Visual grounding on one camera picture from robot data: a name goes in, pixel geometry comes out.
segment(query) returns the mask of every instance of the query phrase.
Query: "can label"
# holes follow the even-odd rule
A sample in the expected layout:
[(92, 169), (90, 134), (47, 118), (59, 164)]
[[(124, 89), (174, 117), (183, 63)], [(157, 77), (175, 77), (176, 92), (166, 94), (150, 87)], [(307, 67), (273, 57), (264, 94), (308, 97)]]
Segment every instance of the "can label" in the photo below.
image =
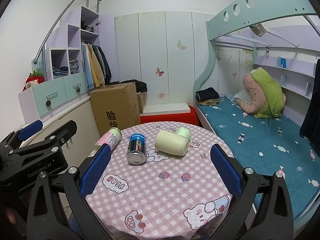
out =
[(143, 154), (145, 154), (146, 152), (145, 145), (146, 145), (146, 138), (140, 133), (135, 133), (130, 137), (128, 152), (140, 151)]
[(102, 145), (104, 143), (108, 144), (111, 148), (111, 150), (113, 150), (113, 148), (116, 146), (116, 144), (118, 143), (119, 139), (111, 132), (107, 132), (105, 133), (99, 141), (97, 141), (96, 145)]

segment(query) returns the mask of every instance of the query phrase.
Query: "silver screw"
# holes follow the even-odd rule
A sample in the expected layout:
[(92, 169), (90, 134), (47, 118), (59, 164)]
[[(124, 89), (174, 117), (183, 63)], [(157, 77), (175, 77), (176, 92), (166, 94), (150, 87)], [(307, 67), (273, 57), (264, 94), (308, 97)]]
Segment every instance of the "silver screw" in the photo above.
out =
[(252, 174), (252, 173), (253, 173), (253, 169), (251, 169), (251, 168), (246, 168), (246, 169), (245, 169), (245, 172), (246, 172), (247, 174)]
[(278, 178), (282, 178), (282, 177), (283, 177), (283, 174), (282, 174), (281, 172), (277, 171), (277, 172), (276, 172), (276, 176), (277, 176)]
[(46, 175), (47, 175), (47, 173), (46, 173), (45, 171), (41, 171), (41, 172), (39, 173), (39, 177), (40, 177), (40, 178), (44, 178)]
[(73, 174), (73, 173), (76, 173), (76, 171), (77, 171), (76, 167), (71, 167), (68, 172)]

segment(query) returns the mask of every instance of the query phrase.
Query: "strawberry plush toy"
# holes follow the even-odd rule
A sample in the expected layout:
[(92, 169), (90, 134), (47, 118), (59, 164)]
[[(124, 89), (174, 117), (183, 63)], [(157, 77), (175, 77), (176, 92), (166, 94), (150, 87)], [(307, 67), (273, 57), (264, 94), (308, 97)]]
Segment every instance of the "strawberry plush toy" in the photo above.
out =
[(26, 84), (30, 81), (34, 81), (34, 80), (37, 80), (38, 81), (38, 84), (40, 83), (43, 83), (44, 82), (44, 78), (42, 76), (42, 74), (40, 73), (39, 69), (36, 68), (33, 73), (30, 73), (27, 81), (26, 81)]

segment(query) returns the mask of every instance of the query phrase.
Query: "blue bed sheet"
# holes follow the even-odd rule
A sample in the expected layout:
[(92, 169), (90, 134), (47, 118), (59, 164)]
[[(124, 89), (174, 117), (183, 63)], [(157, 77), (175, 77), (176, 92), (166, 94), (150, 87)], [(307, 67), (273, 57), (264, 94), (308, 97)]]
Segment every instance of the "blue bed sheet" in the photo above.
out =
[[(293, 217), (298, 217), (313, 200), (320, 182), (320, 158), (309, 141), (299, 136), (300, 127), (284, 115), (273, 120), (245, 115), (227, 98), (217, 106), (198, 107), (243, 167), (265, 175), (284, 173)], [(257, 195), (256, 207), (260, 198)]]

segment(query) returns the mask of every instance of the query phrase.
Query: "bunk bed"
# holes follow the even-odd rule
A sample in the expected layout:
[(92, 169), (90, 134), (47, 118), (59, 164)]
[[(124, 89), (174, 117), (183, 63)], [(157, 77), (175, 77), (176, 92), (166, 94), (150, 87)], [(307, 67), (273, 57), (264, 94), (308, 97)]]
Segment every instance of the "bunk bed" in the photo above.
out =
[[(262, 67), (280, 83), (308, 99), (312, 96), (315, 66), (287, 59), (287, 68), (279, 66), (279, 58), (257, 55), (257, 47), (289, 47), (320, 51), (320, 31), (310, 16), (316, 15), (308, 0), (236, 0), (207, 22), (209, 59), (204, 72), (196, 79), (193, 92), (200, 90), (216, 64), (215, 45), (253, 50), (254, 67)], [(294, 25), (266, 29), (262, 37), (249, 26), (274, 19), (303, 16), (310, 25)], [(227, 97), (217, 106), (196, 106), (203, 127), (216, 133), (244, 166), (261, 174), (278, 171), (284, 175), (292, 203), (294, 229), (305, 225), (320, 204), (320, 158), (305, 138), (299, 137), (299, 125), (281, 118), (256, 119), (247, 115)], [(254, 211), (259, 206), (257, 195)]]

